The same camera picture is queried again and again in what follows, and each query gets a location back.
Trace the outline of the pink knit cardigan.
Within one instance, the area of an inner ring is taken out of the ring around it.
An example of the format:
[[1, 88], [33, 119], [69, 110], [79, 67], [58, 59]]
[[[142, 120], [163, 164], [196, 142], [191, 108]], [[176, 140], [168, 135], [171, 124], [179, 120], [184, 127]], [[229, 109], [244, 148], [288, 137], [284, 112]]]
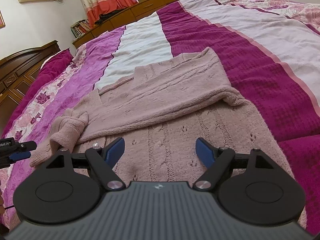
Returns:
[[[125, 151], [113, 170], [125, 189], [104, 191], [85, 152], [118, 137]], [[197, 138], [235, 151], [216, 191], [193, 189], [206, 171]], [[305, 192], [264, 147], [283, 153], [212, 49], [137, 67], [55, 119], [14, 193], [18, 230], [52, 239], [308, 239]]]

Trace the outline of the dark wooden headboard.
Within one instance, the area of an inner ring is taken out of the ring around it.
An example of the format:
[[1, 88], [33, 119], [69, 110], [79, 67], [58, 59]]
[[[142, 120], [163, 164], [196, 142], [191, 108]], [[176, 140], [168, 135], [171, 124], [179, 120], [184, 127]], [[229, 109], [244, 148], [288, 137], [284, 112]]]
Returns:
[[53, 40], [41, 47], [18, 51], [1, 59], [1, 132], [35, 81], [44, 61], [59, 51], [57, 41]]

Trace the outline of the magenta velvet pillow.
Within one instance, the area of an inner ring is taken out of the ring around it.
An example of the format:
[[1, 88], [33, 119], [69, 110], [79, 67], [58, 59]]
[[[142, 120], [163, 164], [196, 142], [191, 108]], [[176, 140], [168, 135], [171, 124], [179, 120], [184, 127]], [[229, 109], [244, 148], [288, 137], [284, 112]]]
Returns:
[[67, 48], [51, 56], [42, 64], [37, 78], [31, 84], [30, 88], [27, 90], [26, 95], [23, 97], [22, 101], [15, 108], [9, 120], [7, 121], [5, 128], [1, 133], [2, 138], [7, 135], [12, 127], [13, 122], [23, 113], [28, 103], [34, 99], [36, 93], [45, 84], [52, 82], [62, 72], [64, 72], [70, 65], [72, 59], [73, 55], [71, 54], [70, 49]]

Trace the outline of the striped pink magenta bedspread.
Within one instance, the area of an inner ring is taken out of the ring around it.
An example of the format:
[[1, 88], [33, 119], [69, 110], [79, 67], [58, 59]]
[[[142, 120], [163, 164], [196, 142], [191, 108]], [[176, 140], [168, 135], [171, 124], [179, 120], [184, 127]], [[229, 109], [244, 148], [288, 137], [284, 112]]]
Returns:
[[211, 48], [231, 85], [265, 120], [282, 155], [264, 147], [306, 192], [302, 223], [319, 232], [319, 5], [285, 0], [181, 0], [82, 45], [45, 84], [7, 137], [42, 142], [84, 96], [139, 66]]

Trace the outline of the framed wedding photo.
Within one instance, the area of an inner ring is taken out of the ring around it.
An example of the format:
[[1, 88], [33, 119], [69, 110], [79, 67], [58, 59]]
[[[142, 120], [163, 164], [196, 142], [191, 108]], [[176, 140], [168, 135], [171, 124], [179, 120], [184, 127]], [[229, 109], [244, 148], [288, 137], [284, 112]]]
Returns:
[[0, 12], [0, 28], [4, 28], [4, 27], [5, 27], [5, 22], [3, 20], [2, 13]]

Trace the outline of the stack of books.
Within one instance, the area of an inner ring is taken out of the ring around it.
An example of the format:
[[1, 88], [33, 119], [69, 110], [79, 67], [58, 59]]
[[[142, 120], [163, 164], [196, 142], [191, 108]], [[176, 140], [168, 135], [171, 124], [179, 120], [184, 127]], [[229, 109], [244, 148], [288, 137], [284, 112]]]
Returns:
[[91, 27], [87, 19], [80, 20], [71, 26], [71, 32], [75, 38], [79, 38], [90, 31]]

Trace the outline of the black item on cabinet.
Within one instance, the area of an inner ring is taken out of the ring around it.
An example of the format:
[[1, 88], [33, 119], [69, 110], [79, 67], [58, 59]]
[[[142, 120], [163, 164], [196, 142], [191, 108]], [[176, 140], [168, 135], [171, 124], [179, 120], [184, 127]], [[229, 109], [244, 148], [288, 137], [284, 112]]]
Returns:
[[101, 25], [104, 21], [108, 20], [109, 18], [113, 17], [114, 15], [118, 14], [121, 11], [122, 11], [122, 9], [114, 10], [114, 11], [108, 12], [106, 14], [100, 14], [99, 18], [94, 22], [94, 24]]

